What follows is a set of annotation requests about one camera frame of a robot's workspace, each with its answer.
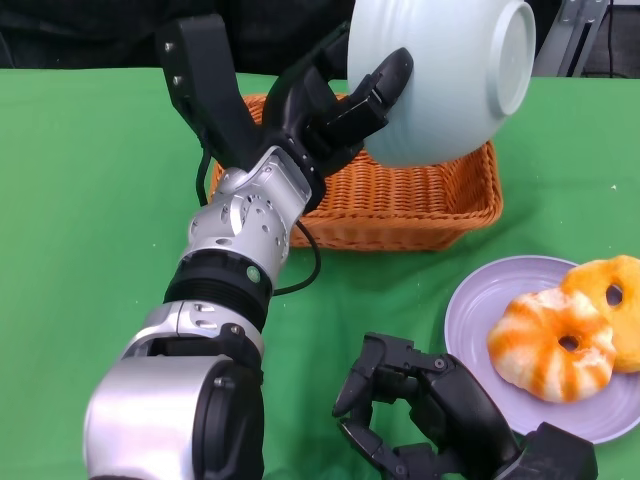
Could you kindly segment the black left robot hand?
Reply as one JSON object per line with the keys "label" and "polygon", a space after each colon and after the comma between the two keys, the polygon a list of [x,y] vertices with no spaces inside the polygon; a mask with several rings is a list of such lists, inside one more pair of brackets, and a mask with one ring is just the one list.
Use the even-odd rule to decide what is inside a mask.
{"label": "black left robot hand", "polygon": [[348,42],[343,23],[276,80],[263,108],[262,125],[281,131],[292,156],[323,177],[348,165],[364,140],[388,124],[413,71],[401,47],[339,98],[330,82],[346,72]]}

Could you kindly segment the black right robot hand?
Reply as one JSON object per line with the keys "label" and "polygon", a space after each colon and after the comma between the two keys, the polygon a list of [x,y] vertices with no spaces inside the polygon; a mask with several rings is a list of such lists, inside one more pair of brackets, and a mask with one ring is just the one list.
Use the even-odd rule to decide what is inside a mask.
{"label": "black right robot hand", "polygon": [[[374,404],[398,399],[426,442],[392,447],[371,429]],[[385,479],[495,479],[521,454],[504,416],[461,361],[424,353],[407,339],[366,334],[332,414]]]}

